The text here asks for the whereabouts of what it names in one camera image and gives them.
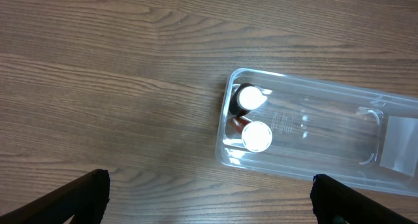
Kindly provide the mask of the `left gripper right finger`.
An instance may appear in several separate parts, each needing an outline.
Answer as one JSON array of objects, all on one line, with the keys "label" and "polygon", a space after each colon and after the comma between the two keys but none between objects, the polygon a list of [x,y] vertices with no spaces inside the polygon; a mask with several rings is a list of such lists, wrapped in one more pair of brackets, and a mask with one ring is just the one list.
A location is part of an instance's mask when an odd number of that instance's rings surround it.
[{"label": "left gripper right finger", "polygon": [[326,174],[313,177],[310,199],[318,224],[415,224]]}]

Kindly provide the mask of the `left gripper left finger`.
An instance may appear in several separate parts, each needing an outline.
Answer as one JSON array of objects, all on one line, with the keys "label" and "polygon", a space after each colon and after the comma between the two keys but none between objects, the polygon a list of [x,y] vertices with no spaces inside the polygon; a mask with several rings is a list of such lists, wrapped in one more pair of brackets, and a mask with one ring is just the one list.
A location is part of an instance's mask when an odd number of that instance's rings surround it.
[{"label": "left gripper left finger", "polygon": [[96,169],[1,216],[1,223],[100,224],[110,195],[110,175]]}]

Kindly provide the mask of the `orange tube white cap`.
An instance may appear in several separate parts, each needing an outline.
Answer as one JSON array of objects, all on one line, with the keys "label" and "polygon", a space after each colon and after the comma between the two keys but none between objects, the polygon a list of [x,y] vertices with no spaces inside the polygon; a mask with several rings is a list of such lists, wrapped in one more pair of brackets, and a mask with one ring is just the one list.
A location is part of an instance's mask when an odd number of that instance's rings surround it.
[{"label": "orange tube white cap", "polygon": [[270,127],[261,121],[250,121],[243,117],[232,117],[231,125],[241,136],[244,147],[254,153],[265,151],[272,143]]}]

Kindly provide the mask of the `black bottle white cap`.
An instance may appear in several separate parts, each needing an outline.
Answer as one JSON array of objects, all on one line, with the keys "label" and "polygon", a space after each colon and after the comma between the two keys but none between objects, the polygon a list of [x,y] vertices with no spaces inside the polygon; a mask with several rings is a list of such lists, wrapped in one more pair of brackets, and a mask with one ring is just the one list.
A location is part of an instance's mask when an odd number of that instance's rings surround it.
[{"label": "black bottle white cap", "polygon": [[267,97],[253,84],[241,84],[231,97],[229,112],[237,117],[245,116],[252,110],[258,109]]}]

